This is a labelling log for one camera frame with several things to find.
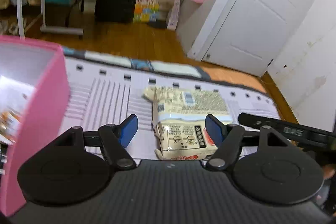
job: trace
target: pink bin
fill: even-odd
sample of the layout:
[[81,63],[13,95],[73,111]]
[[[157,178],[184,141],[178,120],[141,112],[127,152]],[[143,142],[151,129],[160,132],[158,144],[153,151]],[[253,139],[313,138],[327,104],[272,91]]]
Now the pink bin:
[[25,203],[17,171],[58,136],[70,89],[60,45],[0,36],[0,76],[34,87],[21,117],[16,143],[8,148],[1,177],[0,210],[10,216]]

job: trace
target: peeling wall paint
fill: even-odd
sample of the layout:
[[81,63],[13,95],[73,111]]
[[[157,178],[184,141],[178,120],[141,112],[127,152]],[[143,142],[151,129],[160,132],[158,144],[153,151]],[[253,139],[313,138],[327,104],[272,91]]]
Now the peeling wall paint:
[[336,110],[336,0],[315,0],[268,68],[299,123],[331,131]]

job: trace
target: wooden floor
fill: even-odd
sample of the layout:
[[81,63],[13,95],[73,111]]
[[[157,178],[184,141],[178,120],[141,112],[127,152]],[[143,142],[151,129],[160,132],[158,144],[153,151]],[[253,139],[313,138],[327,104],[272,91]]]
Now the wooden floor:
[[[47,15],[59,14],[59,10],[49,8]],[[65,14],[55,20],[55,17],[47,18],[47,25],[64,26]],[[93,15],[72,15],[71,27],[84,28],[83,40],[74,35],[42,34],[40,24],[35,24],[28,37],[38,38],[77,50],[89,50],[95,52],[110,53],[118,56],[137,58],[144,60],[159,60],[181,64],[190,64],[204,67],[220,67],[207,62],[199,62],[187,58],[176,37],[175,32],[167,29],[155,29],[145,23],[119,24],[119,23],[95,23]],[[297,123],[290,107],[276,87],[272,78],[266,73],[259,79],[268,93],[271,95],[282,119]]]

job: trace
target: plastic package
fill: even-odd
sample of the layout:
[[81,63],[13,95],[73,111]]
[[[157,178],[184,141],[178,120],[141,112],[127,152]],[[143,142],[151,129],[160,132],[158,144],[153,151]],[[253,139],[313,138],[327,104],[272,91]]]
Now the plastic package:
[[153,102],[153,128],[160,140],[161,160],[202,160],[217,149],[205,129],[205,117],[213,114],[224,124],[232,117],[221,95],[205,90],[150,87],[144,92]]

